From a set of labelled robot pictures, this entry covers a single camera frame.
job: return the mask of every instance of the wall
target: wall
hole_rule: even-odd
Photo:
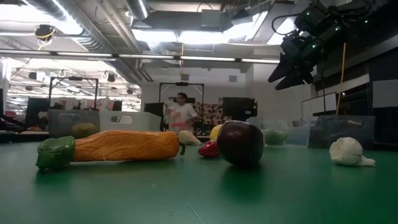
[[[190,74],[190,83],[205,84],[205,103],[218,103],[224,96],[253,97],[258,102],[258,115],[266,115],[272,119],[300,119],[302,115],[301,102],[316,97],[313,85],[301,85],[276,91],[277,82],[269,83],[267,79],[276,68],[276,65],[252,65],[245,74],[237,69],[207,69],[184,68],[184,73]],[[179,69],[150,70],[155,83],[142,84],[142,109],[144,103],[159,101],[159,82],[179,82],[176,74]],[[228,76],[237,75],[237,83],[229,83]],[[188,97],[195,97],[201,101],[201,94],[193,86],[169,85],[161,96],[161,101],[175,96],[178,92],[185,92]]]
[[[247,88],[251,89],[251,96],[258,102],[257,113],[271,119],[300,119],[301,102],[314,97],[315,88],[300,85],[277,91],[275,86],[278,82],[267,81],[275,68],[276,65],[253,65],[254,79]]]
[[[142,110],[145,103],[159,102],[159,82],[180,82],[180,69],[169,68],[161,70],[159,68],[148,68],[147,72],[155,80],[154,83],[142,84]],[[204,102],[217,104],[218,99],[222,97],[246,97],[245,92],[245,74],[240,73],[239,69],[212,68],[211,70],[202,68],[184,68],[183,72],[190,75],[189,83],[204,83],[205,95]],[[236,75],[236,83],[229,82],[229,76]],[[177,93],[184,92],[188,97],[194,97],[197,102],[201,102],[201,86],[175,86],[163,85],[161,102],[169,97],[176,96]]]
[[[343,82],[342,90],[346,91],[368,82],[369,82],[369,74],[365,74],[358,78],[353,78],[351,80]],[[340,84],[325,88],[325,94],[334,93],[334,92],[336,93],[340,92]],[[323,96],[323,90],[318,91],[318,96]]]

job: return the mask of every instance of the red bell pepper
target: red bell pepper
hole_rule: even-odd
[[[204,157],[219,157],[217,142],[208,141],[200,149],[199,155]]]

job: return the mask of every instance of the garlic bulb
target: garlic bulb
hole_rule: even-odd
[[[362,155],[361,144],[353,138],[339,138],[329,149],[331,160],[338,165],[344,166],[375,166],[373,159]]]

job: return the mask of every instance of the person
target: person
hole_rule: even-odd
[[[168,114],[171,114],[171,117],[173,117],[173,121],[169,124],[169,127],[170,130],[175,131],[176,133],[179,133],[182,130],[191,130],[191,124],[198,116],[192,106],[187,104],[187,99],[188,96],[186,93],[178,93],[177,103],[173,104],[168,109]],[[172,127],[173,123],[183,123],[184,125]]]

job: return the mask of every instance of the green table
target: green table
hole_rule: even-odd
[[[397,223],[398,153],[341,167],[325,149],[268,148],[257,170],[197,147],[159,162],[74,163],[42,174],[37,143],[0,145],[1,223]]]

